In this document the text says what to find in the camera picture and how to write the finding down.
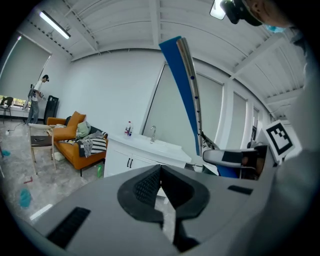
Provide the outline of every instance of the fluorescent light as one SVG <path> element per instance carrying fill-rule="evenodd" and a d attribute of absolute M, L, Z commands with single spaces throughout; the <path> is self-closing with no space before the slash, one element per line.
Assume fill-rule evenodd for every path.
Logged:
<path fill-rule="evenodd" d="M 51 27 L 58 31 L 65 39 L 70 38 L 70 34 L 65 31 L 53 18 L 50 17 L 45 11 L 40 12 L 40 17 L 44 19 Z"/>
<path fill-rule="evenodd" d="M 222 20 L 226 16 L 225 11 L 220 7 L 221 2 L 222 0 L 215 0 L 210 11 L 210 15 L 219 20 Z"/>

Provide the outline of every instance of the orange sofa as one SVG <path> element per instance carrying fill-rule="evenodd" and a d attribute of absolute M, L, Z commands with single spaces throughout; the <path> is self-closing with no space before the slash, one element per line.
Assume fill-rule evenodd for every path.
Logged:
<path fill-rule="evenodd" d="M 79 156 L 79 145 L 75 143 L 74 145 L 67 143 L 59 143 L 62 140 L 71 140 L 76 137 L 76 130 L 79 123 L 83 122 L 86 115 L 81 115 L 77 112 L 74 112 L 70 118 L 67 127 L 65 128 L 54 128 L 53 129 L 53 140 L 54 145 L 58 150 L 73 164 L 76 170 L 80 170 L 80 176 L 82 177 L 82 168 L 87 167 L 95 162 L 104 160 L 106 158 L 106 151 L 90 155 L 89 157 L 80 157 Z M 64 125 L 66 119 L 48 117 L 46 123 L 47 125 Z M 108 140 L 105 138 L 106 146 L 108 146 Z"/>

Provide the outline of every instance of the black vent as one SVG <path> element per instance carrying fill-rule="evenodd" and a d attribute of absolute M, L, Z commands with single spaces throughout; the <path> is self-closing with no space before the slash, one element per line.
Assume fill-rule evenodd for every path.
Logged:
<path fill-rule="evenodd" d="M 90 212 L 90 210 L 85 208 L 74 208 L 74 210 L 47 236 L 47 239 L 63 249 L 66 248 Z"/>

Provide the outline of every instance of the white cabinet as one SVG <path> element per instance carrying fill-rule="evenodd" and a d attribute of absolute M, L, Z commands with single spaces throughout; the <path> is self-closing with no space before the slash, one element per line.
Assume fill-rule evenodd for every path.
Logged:
<path fill-rule="evenodd" d="M 166 153 L 168 157 L 163 156 L 164 153 L 160 151 L 159 153 L 154 153 L 157 151 L 150 150 L 148 143 L 144 143 L 143 145 L 145 145 L 146 148 L 141 149 L 134 146 L 134 142 L 135 138 L 123 138 L 120 135 L 108 136 L 104 177 L 154 165 L 170 165 L 184 168 L 186 161 L 188 163 L 191 161 L 191 158 L 180 148 L 172 151 L 168 149 Z"/>
<path fill-rule="evenodd" d="M 129 170 L 129 164 L 132 158 L 131 153 L 125 151 L 119 151 L 116 148 L 108 150 L 108 159 L 106 161 L 107 169 L 109 171 L 108 176 L 121 174 Z"/>
<path fill-rule="evenodd" d="M 159 163 L 135 154 L 132 154 L 132 164 L 131 169 L 137 169 L 141 167 L 147 167 L 147 166 L 154 166 L 158 165 Z"/>
<path fill-rule="evenodd" d="M 105 163 L 106 169 L 108 170 L 107 176 L 121 174 L 141 167 L 160 164 L 159 162 L 128 153 L 123 150 L 120 151 L 116 148 L 108 150 L 107 155 L 108 161 Z"/>

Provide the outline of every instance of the white wall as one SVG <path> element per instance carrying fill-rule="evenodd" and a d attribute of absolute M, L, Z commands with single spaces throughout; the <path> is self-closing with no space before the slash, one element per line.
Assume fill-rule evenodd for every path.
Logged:
<path fill-rule="evenodd" d="M 64 95 L 66 78 L 69 68 L 69 60 L 53 53 L 41 74 L 41 76 L 49 76 L 49 82 L 42 84 L 41 91 L 47 99 L 49 95 L 59 98 L 58 112 L 60 109 L 60 104 L 62 102 L 62 97 Z M 41 100 L 39 103 L 40 119 L 44 118 L 46 105 L 47 102 L 44 100 Z"/>
<path fill-rule="evenodd" d="M 165 59 L 161 52 L 103 53 L 71 64 L 58 117 L 74 111 L 108 133 L 122 133 L 128 121 L 140 133 Z"/>

